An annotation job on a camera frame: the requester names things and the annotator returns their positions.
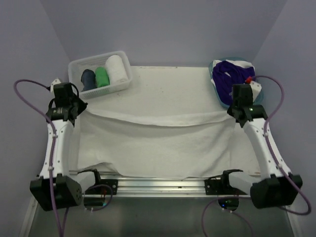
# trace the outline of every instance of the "green rolled cloth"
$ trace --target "green rolled cloth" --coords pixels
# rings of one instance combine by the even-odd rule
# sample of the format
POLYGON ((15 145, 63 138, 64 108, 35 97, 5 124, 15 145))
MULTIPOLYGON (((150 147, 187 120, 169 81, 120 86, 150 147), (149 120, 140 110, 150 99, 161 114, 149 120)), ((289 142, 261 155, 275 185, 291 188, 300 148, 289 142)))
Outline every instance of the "green rolled cloth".
POLYGON ((110 85, 108 73, 103 67, 98 67, 95 70, 95 80, 97 82, 97 87, 110 85))

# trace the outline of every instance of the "laundry basket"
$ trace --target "laundry basket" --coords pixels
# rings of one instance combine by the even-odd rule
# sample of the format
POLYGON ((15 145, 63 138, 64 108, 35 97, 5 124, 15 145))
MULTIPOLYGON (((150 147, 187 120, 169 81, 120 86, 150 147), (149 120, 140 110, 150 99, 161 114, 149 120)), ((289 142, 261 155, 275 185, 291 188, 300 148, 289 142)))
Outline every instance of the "laundry basket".
POLYGON ((79 91, 82 91, 83 84, 81 82, 81 75, 83 71, 85 69, 90 69, 92 71, 95 71, 95 69, 98 67, 104 67, 105 62, 112 55, 118 55, 122 58, 128 80, 122 83, 113 84, 113 85, 110 84, 108 86, 80 92, 79 93, 80 98, 90 99, 90 98, 98 97, 101 95, 113 93, 116 91, 128 89, 133 76, 132 76, 132 70, 129 64, 129 60, 127 58, 127 55, 123 51, 115 51, 111 53, 100 54, 97 56, 83 58, 83 59, 79 59, 79 60, 71 62, 68 66, 69 82, 73 83, 78 88, 79 91))

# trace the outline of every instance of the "wall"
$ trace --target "wall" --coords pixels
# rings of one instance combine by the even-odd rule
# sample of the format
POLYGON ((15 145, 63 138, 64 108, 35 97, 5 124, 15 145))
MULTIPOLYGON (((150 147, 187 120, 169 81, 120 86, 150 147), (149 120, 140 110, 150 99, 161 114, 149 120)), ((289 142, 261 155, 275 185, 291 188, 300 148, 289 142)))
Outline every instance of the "wall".
MULTIPOLYGON (((47 144, 43 118, 14 94, 17 79, 50 84, 66 79, 69 59, 38 0, 0 3, 0 236, 17 236, 31 193, 30 180, 40 171, 47 144)), ((20 85, 22 93, 42 110, 51 98, 35 85, 20 85)))
POLYGON ((41 2, 71 60, 120 49, 133 65, 208 66, 253 60, 286 0, 41 2))
MULTIPOLYGON (((316 141, 316 1, 289 0, 253 61, 260 74, 274 76, 284 86, 285 101, 271 122, 273 135, 286 163, 303 178, 302 190, 316 203, 314 167, 316 141)), ((269 111, 279 100, 279 90, 265 82, 269 111)), ((295 209, 306 210, 297 199, 295 209)), ((300 217, 304 235, 315 236, 316 213, 300 217)))

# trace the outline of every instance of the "white cylinder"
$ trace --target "white cylinder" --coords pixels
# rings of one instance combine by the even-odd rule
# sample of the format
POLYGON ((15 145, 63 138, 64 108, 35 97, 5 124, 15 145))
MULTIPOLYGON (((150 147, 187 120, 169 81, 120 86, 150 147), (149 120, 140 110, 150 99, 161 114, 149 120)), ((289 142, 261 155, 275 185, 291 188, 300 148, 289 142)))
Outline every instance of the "white cylinder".
POLYGON ((124 63, 121 57, 113 55, 105 62, 105 69, 107 70, 110 85, 122 83, 128 80, 124 63))

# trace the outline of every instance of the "blue basket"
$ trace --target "blue basket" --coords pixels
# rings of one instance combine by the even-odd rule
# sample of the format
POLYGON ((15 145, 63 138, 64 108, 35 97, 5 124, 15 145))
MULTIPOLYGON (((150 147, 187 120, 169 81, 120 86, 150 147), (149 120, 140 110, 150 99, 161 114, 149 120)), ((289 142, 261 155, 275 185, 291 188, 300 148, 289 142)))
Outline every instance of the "blue basket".
MULTIPOLYGON (((219 59, 221 61, 224 60, 232 60, 232 61, 246 61, 243 58, 238 58, 238 57, 229 57, 229 58, 221 58, 219 59)), ((209 74, 211 76, 211 79, 213 78, 212 72, 213 72, 213 61, 210 63, 210 65, 208 66, 208 70, 209 70, 209 74)), ((224 108, 229 108, 229 105, 224 104, 221 99, 219 98, 219 95, 217 93, 216 87, 213 85, 217 99, 219 101, 219 103, 221 104, 221 106, 223 106, 224 108)), ((257 98, 255 99, 255 101, 253 102, 254 105, 260 105, 263 101, 263 90, 260 91, 259 95, 257 96, 257 98)))

